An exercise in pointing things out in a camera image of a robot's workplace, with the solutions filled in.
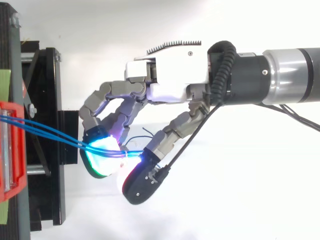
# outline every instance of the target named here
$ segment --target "screw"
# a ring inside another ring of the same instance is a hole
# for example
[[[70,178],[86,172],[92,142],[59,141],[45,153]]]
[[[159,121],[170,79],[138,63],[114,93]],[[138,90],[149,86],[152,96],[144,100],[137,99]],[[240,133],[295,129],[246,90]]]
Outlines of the screw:
[[[57,53],[57,54],[55,55],[55,60],[56,60],[58,63],[61,63],[61,62],[62,62],[61,53]]]
[[[35,105],[33,105],[32,103],[29,105],[29,115],[30,118],[34,118],[35,114],[38,112],[38,110],[35,108]]]

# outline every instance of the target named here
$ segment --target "robotic hand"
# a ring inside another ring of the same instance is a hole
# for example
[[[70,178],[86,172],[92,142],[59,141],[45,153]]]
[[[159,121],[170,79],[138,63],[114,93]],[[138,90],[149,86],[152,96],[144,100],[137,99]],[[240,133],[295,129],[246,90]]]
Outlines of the robotic hand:
[[[98,115],[109,101],[123,98],[103,120]],[[141,154],[141,162],[125,180],[122,192],[132,204],[146,201],[168,175],[171,165],[158,163],[179,139],[203,125],[210,106],[287,104],[320,101],[320,48],[267,50],[263,55],[236,53],[228,41],[209,50],[200,41],[167,42],[126,64],[125,81],[104,82],[79,111],[83,141],[112,135],[122,146],[130,124],[146,104],[188,102],[181,113],[158,131]],[[90,171],[84,151],[81,157]]]

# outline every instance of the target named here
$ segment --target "white background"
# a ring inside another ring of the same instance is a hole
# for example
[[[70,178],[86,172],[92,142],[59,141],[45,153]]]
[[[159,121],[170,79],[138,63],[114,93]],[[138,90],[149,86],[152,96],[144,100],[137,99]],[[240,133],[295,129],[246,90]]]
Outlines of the white background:
[[[20,12],[21,39],[40,40],[41,48],[62,53],[64,110],[79,109],[101,83],[122,80],[127,61],[165,41],[202,40],[209,47],[229,40],[239,53],[320,47],[315,0],[9,2]],[[319,106],[291,105],[320,123]],[[144,133],[141,127],[155,133],[186,109],[147,106],[131,136]],[[147,142],[141,139],[130,147],[140,149]],[[80,158],[78,165],[66,166],[66,221],[55,227],[44,222],[31,238],[320,239],[318,146],[318,132],[281,113],[253,105],[224,107],[144,204],[130,205],[117,190],[116,176],[92,178]]]

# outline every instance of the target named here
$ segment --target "red plastic holder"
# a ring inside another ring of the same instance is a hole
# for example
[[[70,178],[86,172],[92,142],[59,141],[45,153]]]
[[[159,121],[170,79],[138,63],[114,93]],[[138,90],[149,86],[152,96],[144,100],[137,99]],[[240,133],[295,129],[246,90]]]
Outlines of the red plastic holder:
[[[0,115],[24,119],[24,107],[0,101]],[[20,193],[26,185],[25,131],[0,121],[0,203]]]

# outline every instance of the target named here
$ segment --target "coiled cable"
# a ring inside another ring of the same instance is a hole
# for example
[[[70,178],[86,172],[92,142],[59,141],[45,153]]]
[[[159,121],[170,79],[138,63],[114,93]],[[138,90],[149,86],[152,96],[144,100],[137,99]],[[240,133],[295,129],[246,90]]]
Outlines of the coiled cable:
[[[210,47],[207,53],[223,53],[222,62],[210,86],[210,104],[223,103],[224,86],[236,59],[236,47],[229,41],[219,41]]]

